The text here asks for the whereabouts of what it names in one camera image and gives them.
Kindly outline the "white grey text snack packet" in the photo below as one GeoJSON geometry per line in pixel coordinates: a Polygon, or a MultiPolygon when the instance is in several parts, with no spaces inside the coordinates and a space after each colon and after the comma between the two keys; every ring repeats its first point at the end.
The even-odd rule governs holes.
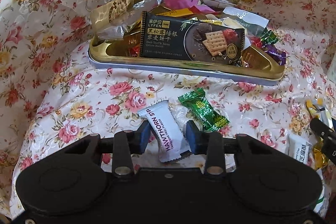
{"type": "Polygon", "coordinates": [[[308,165],[309,151],[312,145],[306,139],[296,134],[289,134],[287,154],[291,158],[308,165]]]}

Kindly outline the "green foil candy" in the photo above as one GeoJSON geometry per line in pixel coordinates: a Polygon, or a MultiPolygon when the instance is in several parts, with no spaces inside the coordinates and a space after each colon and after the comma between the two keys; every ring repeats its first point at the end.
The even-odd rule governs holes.
{"type": "Polygon", "coordinates": [[[183,94],[178,97],[178,100],[202,122],[205,131],[219,131],[229,124],[229,120],[212,107],[203,88],[196,88],[183,94]]]}

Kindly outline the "gold foil candy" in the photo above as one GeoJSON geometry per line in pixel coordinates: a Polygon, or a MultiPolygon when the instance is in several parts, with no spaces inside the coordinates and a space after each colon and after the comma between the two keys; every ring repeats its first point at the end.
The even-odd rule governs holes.
{"type": "Polygon", "coordinates": [[[323,142],[315,143],[313,146],[313,156],[315,161],[315,169],[323,169],[327,166],[329,159],[322,153],[323,142]]]}

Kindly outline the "white hawthorn strip packet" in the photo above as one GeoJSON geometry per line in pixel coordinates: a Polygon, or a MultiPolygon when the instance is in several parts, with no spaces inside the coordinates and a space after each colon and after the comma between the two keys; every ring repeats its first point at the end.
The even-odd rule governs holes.
{"type": "Polygon", "coordinates": [[[189,144],[170,112],[168,100],[143,108],[138,115],[147,119],[155,133],[160,162],[178,160],[183,153],[190,152],[189,144]]]}

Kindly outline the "gold tray full of snacks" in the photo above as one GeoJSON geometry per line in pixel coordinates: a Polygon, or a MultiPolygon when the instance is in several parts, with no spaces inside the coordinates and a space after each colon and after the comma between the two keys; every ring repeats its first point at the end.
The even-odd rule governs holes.
{"type": "Polygon", "coordinates": [[[268,19],[225,0],[112,0],[90,14],[98,68],[274,85],[286,53],[268,19]]]}

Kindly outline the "black cracker packet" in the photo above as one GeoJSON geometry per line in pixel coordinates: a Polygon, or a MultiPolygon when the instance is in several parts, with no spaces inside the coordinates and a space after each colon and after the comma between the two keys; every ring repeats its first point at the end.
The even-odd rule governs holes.
{"type": "Polygon", "coordinates": [[[235,65],[244,45],[242,28],[142,13],[139,56],[143,58],[235,65]]]}

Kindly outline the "silver yellow snack packet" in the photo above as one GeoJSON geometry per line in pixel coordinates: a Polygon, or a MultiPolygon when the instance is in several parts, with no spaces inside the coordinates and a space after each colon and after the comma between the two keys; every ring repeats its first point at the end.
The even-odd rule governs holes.
{"type": "Polygon", "coordinates": [[[331,112],[322,98],[306,100],[305,103],[311,118],[318,118],[324,124],[329,126],[329,128],[334,129],[331,112]]]}

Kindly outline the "floral sofa cover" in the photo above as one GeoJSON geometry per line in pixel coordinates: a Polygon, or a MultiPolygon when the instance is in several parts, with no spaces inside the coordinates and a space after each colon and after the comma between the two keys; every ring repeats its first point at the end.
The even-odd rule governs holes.
{"type": "Polygon", "coordinates": [[[305,102],[322,98],[335,112],[327,77],[335,53],[335,0],[228,0],[269,20],[287,54],[275,86],[208,77],[93,67],[90,12],[112,0],[1,0],[1,214],[23,207],[15,193],[22,170],[97,132],[108,138],[137,128],[139,109],[203,88],[229,124],[284,151],[289,134],[310,136],[305,102]]]}

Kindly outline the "gold mooncake packet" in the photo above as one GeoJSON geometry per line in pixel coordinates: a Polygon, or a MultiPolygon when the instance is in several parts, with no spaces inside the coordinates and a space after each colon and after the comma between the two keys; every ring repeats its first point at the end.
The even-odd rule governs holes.
{"type": "Polygon", "coordinates": [[[127,12],[133,6],[134,0],[112,0],[105,5],[95,8],[90,13],[92,30],[96,36],[109,27],[119,16],[127,12]]]}

